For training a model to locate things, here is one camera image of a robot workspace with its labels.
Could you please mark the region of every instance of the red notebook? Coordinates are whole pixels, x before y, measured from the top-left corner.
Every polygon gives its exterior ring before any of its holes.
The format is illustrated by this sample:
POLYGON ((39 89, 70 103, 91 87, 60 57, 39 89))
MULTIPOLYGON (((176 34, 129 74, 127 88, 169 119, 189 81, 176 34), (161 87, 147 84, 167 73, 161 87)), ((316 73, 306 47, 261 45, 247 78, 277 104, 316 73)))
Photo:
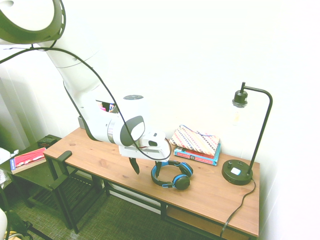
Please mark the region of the red notebook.
POLYGON ((11 172, 13 174, 16 174, 23 170, 26 170, 36 165, 44 163, 46 161, 46 158, 44 155, 45 150, 46 148, 43 147, 43 148, 30 151, 10 159, 11 172))

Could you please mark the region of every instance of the striped fabric bag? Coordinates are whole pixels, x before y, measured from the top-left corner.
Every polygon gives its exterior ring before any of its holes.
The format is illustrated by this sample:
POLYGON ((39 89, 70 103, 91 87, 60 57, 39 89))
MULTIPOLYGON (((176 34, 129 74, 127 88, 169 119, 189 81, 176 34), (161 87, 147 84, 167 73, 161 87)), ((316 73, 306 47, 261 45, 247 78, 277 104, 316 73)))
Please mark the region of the striped fabric bag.
POLYGON ((211 156, 215 155, 219 141, 218 136, 192 131, 184 125, 180 125, 170 139, 172 145, 211 156))

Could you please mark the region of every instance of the lamp base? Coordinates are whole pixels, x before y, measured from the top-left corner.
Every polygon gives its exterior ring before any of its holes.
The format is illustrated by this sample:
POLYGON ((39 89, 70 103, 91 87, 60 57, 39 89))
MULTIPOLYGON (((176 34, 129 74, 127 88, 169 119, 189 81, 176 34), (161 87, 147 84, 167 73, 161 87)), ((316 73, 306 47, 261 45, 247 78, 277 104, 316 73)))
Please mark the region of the lamp base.
POLYGON ((222 166, 222 175, 230 183, 234 185, 246 185, 250 183, 253 172, 247 174, 249 165, 240 160, 226 161, 222 166))

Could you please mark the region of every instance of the lamp arm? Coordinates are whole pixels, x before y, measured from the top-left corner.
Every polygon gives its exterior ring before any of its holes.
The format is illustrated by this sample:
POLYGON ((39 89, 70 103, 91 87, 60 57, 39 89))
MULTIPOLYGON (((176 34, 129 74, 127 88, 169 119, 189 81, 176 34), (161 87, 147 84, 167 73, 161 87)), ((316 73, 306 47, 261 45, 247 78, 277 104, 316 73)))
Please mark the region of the lamp arm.
POLYGON ((265 128, 266 128, 266 124, 267 124, 267 121, 268 121, 268 117, 269 117, 269 114, 270 114, 270 111, 271 111, 271 107, 272 107, 272 103, 273 103, 273 98, 271 96, 271 94, 263 89, 259 89, 259 88, 255 88, 255 87, 250 87, 250 86, 242 86, 243 89, 247 89, 247 90, 251 90, 251 91, 255 91, 255 92, 259 92, 259 93, 264 93, 266 94, 268 97, 269 97, 269 106, 268 106, 268 109, 266 111, 266 114, 265 114, 265 117, 264 117, 264 121, 263 121, 263 125, 262 125, 262 128, 261 128, 261 131, 260 131, 260 135, 259 135, 259 138, 258 138, 258 141, 256 143, 256 146, 255 146, 255 149, 254 149, 254 153, 253 153, 253 156, 252 156, 252 159, 251 159, 251 162, 250 162, 250 166, 249 166, 249 169, 248 169, 248 172, 247 174, 250 174, 251 172, 251 169, 254 165, 254 161, 255 161, 255 158, 256 158, 256 155, 257 155, 257 152, 258 152, 258 148, 259 148, 259 145, 260 145, 260 142, 261 142, 261 139, 262 139, 262 135, 264 134, 264 131, 265 131, 265 128))

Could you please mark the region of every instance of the lower shelf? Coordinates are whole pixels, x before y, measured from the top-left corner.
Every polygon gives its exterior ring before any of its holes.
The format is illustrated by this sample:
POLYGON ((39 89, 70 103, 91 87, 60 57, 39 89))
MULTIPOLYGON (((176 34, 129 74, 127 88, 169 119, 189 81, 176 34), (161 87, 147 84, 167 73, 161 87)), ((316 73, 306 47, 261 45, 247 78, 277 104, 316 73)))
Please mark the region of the lower shelf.
MULTIPOLYGON (((92 183, 77 176, 70 176, 61 185, 66 200, 76 222, 86 213, 103 192, 97 191, 92 183)), ((45 208, 53 215, 61 216, 59 207, 51 191, 41 188, 28 199, 35 205, 45 208)))
MULTIPOLYGON (((222 231, 222 226, 215 224, 213 222, 207 221, 195 215, 189 214, 185 211, 179 210, 175 207, 168 206, 166 209, 166 215, 174 220, 178 220, 185 223, 191 227, 203 230, 207 233, 213 234, 215 236, 220 236, 222 231)), ((250 237, 242 235, 231 229, 225 229, 222 235, 224 239, 227 240, 249 240, 250 237)))

